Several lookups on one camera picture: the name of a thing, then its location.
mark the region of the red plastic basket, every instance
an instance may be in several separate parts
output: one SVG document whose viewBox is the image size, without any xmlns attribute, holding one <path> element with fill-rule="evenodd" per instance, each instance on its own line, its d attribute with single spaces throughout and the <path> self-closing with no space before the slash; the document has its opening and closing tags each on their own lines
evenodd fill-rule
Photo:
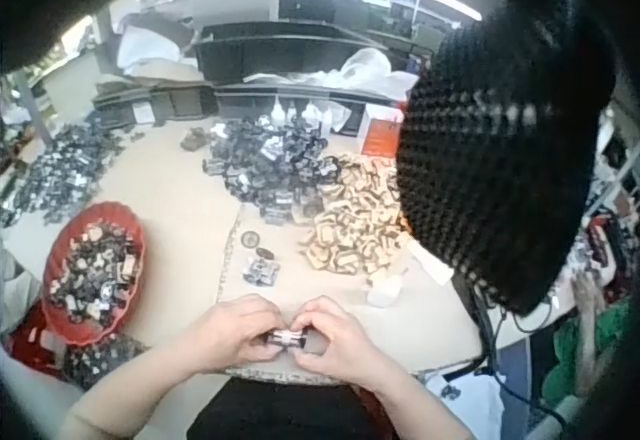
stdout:
<svg viewBox="0 0 640 440">
<path fill-rule="evenodd" d="M 49 300 L 49 285 L 56 278 L 62 276 L 62 262 L 69 253 L 69 241 L 85 233 L 87 225 L 98 221 L 104 221 L 124 228 L 133 237 L 136 249 L 140 252 L 139 268 L 133 287 L 123 297 L 126 304 L 124 308 L 114 307 L 113 323 L 106 329 L 92 322 L 80 324 L 71 323 L 67 312 L 63 308 L 54 307 Z M 133 313 L 140 298 L 142 288 L 142 270 L 146 251 L 144 231 L 138 222 L 138 218 L 125 205 L 117 202 L 104 202 L 92 205 L 80 212 L 60 232 L 51 248 L 47 265 L 44 269 L 44 286 L 42 289 L 42 309 L 47 319 L 49 328 L 60 335 L 70 345 L 89 345 L 100 341 L 105 336 L 118 329 Z"/>
</svg>

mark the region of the workbench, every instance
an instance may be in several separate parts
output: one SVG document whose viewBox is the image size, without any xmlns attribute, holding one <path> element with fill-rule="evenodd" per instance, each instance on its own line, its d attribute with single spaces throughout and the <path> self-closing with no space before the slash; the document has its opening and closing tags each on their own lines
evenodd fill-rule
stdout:
<svg viewBox="0 0 640 440">
<path fill-rule="evenodd" d="M 221 177 L 202 172 L 208 148 L 187 152 L 180 141 L 189 128 L 208 129 L 215 119 L 170 122 L 162 127 L 136 127 L 145 136 L 130 142 L 100 181 L 101 191 L 93 202 L 118 201 L 139 217 L 147 238 L 144 287 L 139 305 L 124 326 L 124 332 L 148 346 L 175 335 L 218 300 L 255 291 L 274 301 L 290 320 L 306 300 L 325 294 L 336 299 L 362 322 L 368 334 L 384 352 L 407 371 L 427 371 L 464 366 L 481 354 L 478 328 L 469 317 L 451 282 L 439 285 L 417 260 L 409 263 L 404 287 L 391 307 L 377 309 L 366 303 L 365 276 L 346 276 L 314 271 L 293 242 L 289 227 L 269 226 L 270 245 L 283 256 L 280 287 L 238 286 L 233 275 L 229 249 L 237 242 L 238 229 L 252 229 L 262 222 L 252 205 L 243 205 L 226 189 Z M 355 139 L 332 136 L 329 149 L 355 150 Z M 25 149 L 23 158 L 32 161 L 42 151 L 39 145 Z M 46 258 L 64 224 L 44 225 L 41 212 L 23 214 L 19 222 L 3 232 L 5 248 L 27 270 L 42 278 Z M 574 306 L 568 281 L 556 285 L 557 301 L 551 323 Z M 541 304 L 524 328 L 533 329 L 546 317 Z M 493 309 L 494 326 L 500 312 Z M 513 344 L 527 334 L 516 329 L 511 315 L 502 325 L 498 346 Z M 244 378 L 280 383 L 324 384 L 328 379 L 303 372 L 292 357 L 281 354 L 275 362 L 255 364 L 228 373 Z"/>
</svg>

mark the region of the cable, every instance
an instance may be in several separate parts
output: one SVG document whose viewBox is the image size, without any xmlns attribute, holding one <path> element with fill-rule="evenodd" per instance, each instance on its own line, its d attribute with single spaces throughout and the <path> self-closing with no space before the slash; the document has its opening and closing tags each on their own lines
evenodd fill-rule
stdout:
<svg viewBox="0 0 640 440">
<path fill-rule="evenodd" d="M 520 332 L 526 333 L 527 335 L 533 335 L 534 333 L 538 333 L 540 330 L 542 330 L 543 328 L 545 328 L 547 326 L 547 322 L 551 318 L 551 312 L 552 311 L 553 311 L 553 305 L 551 304 L 551 301 L 549 301 L 549 310 L 547 311 L 547 316 L 544 317 L 544 320 L 542 321 L 540 326 L 534 328 L 533 330 L 527 330 L 526 328 L 522 328 L 520 326 L 520 324 L 518 323 L 518 317 L 515 314 L 513 315 L 513 322 L 516 324 L 516 328 Z"/>
<path fill-rule="evenodd" d="M 496 333 L 493 336 L 492 349 L 493 349 L 494 352 L 498 351 L 497 350 L 498 335 L 500 334 L 500 328 L 502 328 L 502 324 L 503 324 L 504 320 L 507 318 L 507 312 L 504 309 L 501 308 L 500 312 L 501 312 L 500 322 L 498 322 L 498 326 L 496 327 Z M 535 408 L 536 410 L 539 410 L 542 413 L 545 413 L 546 415 L 549 415 L 550 417 L 554 418 L 560 424 L 560 426 L 562 427 L 563 430 L 567 429 L 567 421 L 564 418 L 562 418 L 562 416 L 558 412 L 556 412 L 555 410 L 552 410 L 551 408 L 547 408 L 547 407 L 545 407 L 543 405 L 540 405 L 538 402 L 535 402 L 533 399 L 525 398 L 522 395 L 520 395 L 520 394 L 514 392 L 513 390 L 511 390 L 509 387 L 507 387 L 505 385 L 505 383 L 498 376 L 498 371 L 497 371 L 496 367 L 497 367 L 497 364 L 494 365 L 493 368 L 491 368 L 493 378 L 496 379 L 496 381 L 498 382 L 500 387 L 505 392 L 507 392 L 512 397 L 517 398 L 521 402 L 526 403 L 530 407 Z"/>
</svg>

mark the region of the red container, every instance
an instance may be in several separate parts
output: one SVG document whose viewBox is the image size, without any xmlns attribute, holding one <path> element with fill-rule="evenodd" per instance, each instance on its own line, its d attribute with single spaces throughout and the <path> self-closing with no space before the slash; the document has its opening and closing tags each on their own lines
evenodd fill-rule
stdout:
<svg viewBox="0 0 640 440">
<path fill-rule="evenodd" d="M 139 252 L 139 267 L 136 273 L 133 287 L 126 293 L 124 308 L 114 307 L 113 323 L 103 329 L 94 322 L 71 323 L 64 308 L 56 308 L 49 301 L 49 286 L 51 282 L 62 276 L 62 262 L 69 253 L 69 241 L 85 233 L 91 223 L 104 221 L 124 228 L 133 237 L 133 242 Z M 47 265 L 44 269 L 44 286 L 42 289 L 42 309 L 47 319 L 49 328 L 60 335 L 70 345 L 84 346 L 102 340 L 105 336 L 117 330 L 131 316 L 142 288 L 142 270 L 146 251 L 144 231 L 138 222 L 138 218 L 129 207 L 117 202 L 104 202 L 92 205 L 80 212 L 60 232 L 56 239 Z"/>
</svg>

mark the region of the left hand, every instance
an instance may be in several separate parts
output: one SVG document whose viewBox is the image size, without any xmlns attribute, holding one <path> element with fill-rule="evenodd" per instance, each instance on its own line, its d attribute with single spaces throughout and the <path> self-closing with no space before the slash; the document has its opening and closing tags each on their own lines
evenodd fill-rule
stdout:
<svg viewBox="0 0 640 440">
<path fill-rule="evenodd" d="M 190 374 L 210 373 L 273 359 L 282 348 L 258 337 L 275 328 L 287 328 L 278 307 L 259 295 L 246 295 L 209 309 L 171 348 Z"/>
</svg>

